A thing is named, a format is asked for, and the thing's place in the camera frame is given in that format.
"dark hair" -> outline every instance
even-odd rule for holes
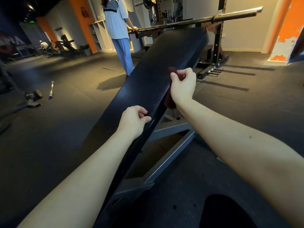
[[[109,0],[101,0],[101,7],[104,8],[107,6]]]

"ceiling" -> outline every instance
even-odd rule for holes
[[[35,21],[36,17],[44,16],[60,0],[1,0],[1,11],[15,21]]]

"short sleeve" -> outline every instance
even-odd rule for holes
[[[122,19],[129,18],[129,14],[128,14],[128,10],[127,10],[127,7],[126,7],[125,0],[119,0],[118,7],[119,7],[120,14],[121,14],[121,18]]]

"spotlight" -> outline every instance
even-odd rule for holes
[[[30,4],[28,4],[28,6],[29,6],[29,8],[31,8],[32,10],[34,10],[34,8]]]

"light blue shirt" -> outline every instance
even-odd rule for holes
[[[129,18],[124,0],[118,1],[117,12],[105,11],[105,23],[108,34],[113,39],[129,38],[127,24],[124,19]]]

